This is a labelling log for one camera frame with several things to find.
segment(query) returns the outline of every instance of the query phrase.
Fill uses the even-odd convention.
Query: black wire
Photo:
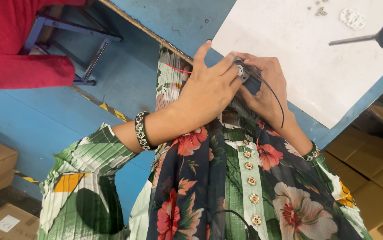
[[[280,106],[280,109],[282,110],[282,127],[283,128],[283,123],[285,122],[285,113],[283,112],[283,107],[282,105],[280,104],[280,101],[279,101],[279,98],[277,98],[276,94],[274,93],[273,89],[270,87],[270,85],[255,71],[251,70],[251,72],[253,72],[257,77],[259,77],[259,79],[261,79],[266,85],[267,87],[269,87],[269,89],[271,90],[271,92],[273,93],[273,95],[276,97],[277,99],[277,102],[279,103],[279,106]]]

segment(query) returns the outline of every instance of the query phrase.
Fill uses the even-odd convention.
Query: gold button
[[[245,167],[246,167],[247,169],[251,170],[254,166],[253,166],[253,164],[250,163],[250,162],[245,162]]]
[[[255,184],[257,184],[257,180],[254,177],[248,177],[248,183],[255,186]]]
[[[260,201],[260,198],[257,194],[251,194],[250,196],[251,202],[257,204]]]
[[[260,216],[258,216],[258,215],[253,215],[253,216],[252,216],[252,223],[253,223],[255,226],[259,226],[259,225],[261,225],[261,218],[260,218]]]
[[[250,158],[250,157],[251,157],[251,153],[248,152],[248,151],[244,152],[243,155],[244,155],[245,157],[247,157],[247,158]]]

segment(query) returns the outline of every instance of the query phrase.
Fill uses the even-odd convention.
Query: floor
[[[98,5],[93,14],[109,23],[109,31],[117,31],[124,41],[107,47],[93,71],[97,85],[81,89],[129,118],[143,110],[154,111],[158,42],[103,5]],[[64,18],[87,23],[72,8],[65,8]],[[55,32],[54,40],[80,59],[75,64],[79,73],[102,41],[61,31]],[[93,133],[102,123],[114,126],[124,121],[71,87],[0,90],[0,142],[19,151],[16,169],[37,181],[46,178],[55,163],[54,154]],[[143,152],[116,174],[125,222],[150,174],[153,159],[153,152]],[[35,199],[42,198],[39,187],[21,177],[15,176],[12,187]]]

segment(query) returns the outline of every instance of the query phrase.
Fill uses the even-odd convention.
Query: blue table
[[[235,0],[100,0],[157,41],[192,62],[199,46],[213,39]],[[222,56],[213,49],[205,62],[217,63]],[[288,103],[307,136],[322,149],[383,93],[383,76],[363,95],[332,129]]]

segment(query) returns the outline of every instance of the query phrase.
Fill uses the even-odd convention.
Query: green bangle
[[[137,139],[142,149],[146,151],[153,151],[157,148],[157,146],[150,146],[150,143],[147,138],[147,134],[145,133],[145,125],[144,118],[150,113],[148,112],[140,112],[135,117],[135,134],[137,135]]]
[[[311,151],[307,155],[303,156],[305,161],[312,161],[313,159],[316,158],[317,154],[319,154],[320,152],[317,145],[313,141],[311,141],[311,143],[313,144],[313,149],[311,149]]]

